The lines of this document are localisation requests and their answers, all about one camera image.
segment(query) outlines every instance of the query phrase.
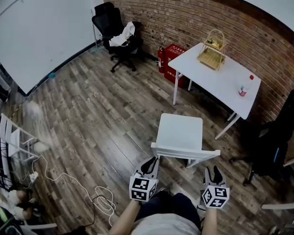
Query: white shirt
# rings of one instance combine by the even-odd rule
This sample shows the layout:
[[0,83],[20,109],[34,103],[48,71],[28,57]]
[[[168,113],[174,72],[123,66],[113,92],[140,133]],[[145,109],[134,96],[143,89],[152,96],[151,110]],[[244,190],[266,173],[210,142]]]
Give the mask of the white shirt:
[[122,34],[119,36],[113,37],[109,40],[109,45],[112,46],[121,46],[131,35],[135,33],[135,26],[132,22],[128,22],[124,28]]
[[154,214],[134,223],[131,235],[200,235],[190,220],[173,213]]

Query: shoe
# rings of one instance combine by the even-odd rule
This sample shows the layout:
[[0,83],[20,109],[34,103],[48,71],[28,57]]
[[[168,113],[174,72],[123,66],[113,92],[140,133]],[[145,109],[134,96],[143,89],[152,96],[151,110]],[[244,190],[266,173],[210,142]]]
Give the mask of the shoe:
[[158,192],[161,192],[161,191],[166,191],[169,195],[171,195],[171,191],[169,188],[162,187],[162,188],[160,188],[160,190]]

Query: table top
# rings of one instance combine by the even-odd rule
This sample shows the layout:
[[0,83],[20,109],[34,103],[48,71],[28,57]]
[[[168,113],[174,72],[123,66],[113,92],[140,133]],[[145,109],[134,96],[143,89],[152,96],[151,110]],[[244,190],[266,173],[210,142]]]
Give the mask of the table top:
[[163,113],[161,114],[157,145],[201,151],[202,119]]
[[[197,57],[203,43],[200,43],[169,62],[169,66],[188,77],[222,103],[246,119],[255,101],[261,79],[249,69],[226,56],[219,71],[213,70]],[[241,85],[253,75],[254,79],[245,96],[239,95]]]

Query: red box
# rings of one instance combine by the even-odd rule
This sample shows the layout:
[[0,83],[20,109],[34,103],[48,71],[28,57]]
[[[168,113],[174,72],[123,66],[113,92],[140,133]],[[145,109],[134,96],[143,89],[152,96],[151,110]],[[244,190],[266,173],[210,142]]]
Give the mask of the red box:
[[[171,68],[168,63],[173,60],[174,58],[178,57],[182,53],[184,53],[186,50],[177,46],[177,45],[170,45],[165,48],[165,61],[164,61],[164,67],[165,67],[165,78],[171,81],[175,84],[175,74],[176,70]],[[185,88],[188,86],[190,80],[187,77],[181,77],[178,81],[178,86],[180,88]]]

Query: black chair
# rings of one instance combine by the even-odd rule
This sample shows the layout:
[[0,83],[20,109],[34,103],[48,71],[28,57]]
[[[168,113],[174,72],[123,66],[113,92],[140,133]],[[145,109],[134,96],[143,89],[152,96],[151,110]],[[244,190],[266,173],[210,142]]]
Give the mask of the black chair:
[[290,92],[281,112],[273,122],[265,123],[254,135],[251,135],[251,156],[231,158],[230,162],[242,160],[252,163],[251,173],[243,185],[250,184],[254,174],[270,176],[272,179],[288,180],[294,178],[294,171],[290,166],[284,167],[284,160],[288,150],[288,141],[294,131],[294,90]]
[[127,46],[111,47],[109,45],[109,40],[115,36],[119,36],[124,29],[120,10],[115,8],[111,2],[105,2],[96,6],[95,11],[96,15],[92,18],[92,21],[102,34],[103,46],[109,51],[109,54],[114,54],[110,57],[111,60],[114,58],[119,59],[112,67],[111,72],[114,72],[115,67],[124,61],[128,63],[132,71],[136,71],[130,58],[136,56],[140,46],[143,44],[143,40],[139,37],[139,30],[142,24],[140,22],[133,22],[135,33],[134,36],[129,37],[129,44]]

